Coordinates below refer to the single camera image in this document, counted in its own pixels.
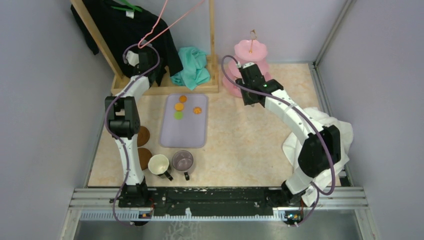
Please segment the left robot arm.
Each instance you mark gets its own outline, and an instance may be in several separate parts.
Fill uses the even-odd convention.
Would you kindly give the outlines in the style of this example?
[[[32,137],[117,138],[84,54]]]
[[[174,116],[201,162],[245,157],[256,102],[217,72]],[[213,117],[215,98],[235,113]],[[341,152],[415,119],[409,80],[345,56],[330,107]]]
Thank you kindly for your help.
[[[161,58],[152,46],[140,49],[138,56],[141,72],[119,93],[104,100],[104,126],[117,145],[123,168],[123,182],[113,200],[120,208],[145,207],[150,200],[137,147],[141,127],[137,102],[152,87],[155,80],[148,75],[160,65]]]

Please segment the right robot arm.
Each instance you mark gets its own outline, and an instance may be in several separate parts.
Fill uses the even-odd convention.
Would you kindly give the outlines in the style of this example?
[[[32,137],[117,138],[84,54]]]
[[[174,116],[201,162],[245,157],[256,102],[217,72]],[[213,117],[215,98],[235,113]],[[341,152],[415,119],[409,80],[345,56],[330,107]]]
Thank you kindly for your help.
[[[245,105],[260,104],[277,115],[297,137],[301,150],[298,167],[281,185],[281,199],[295,206],[318,177],[330,173],[336,177],[335,165],[341,160],[341,134],[334,126],[324,126],[302,110],[275,79],[265,80],[257,64],[236,64],[241,77],[236,80]]]

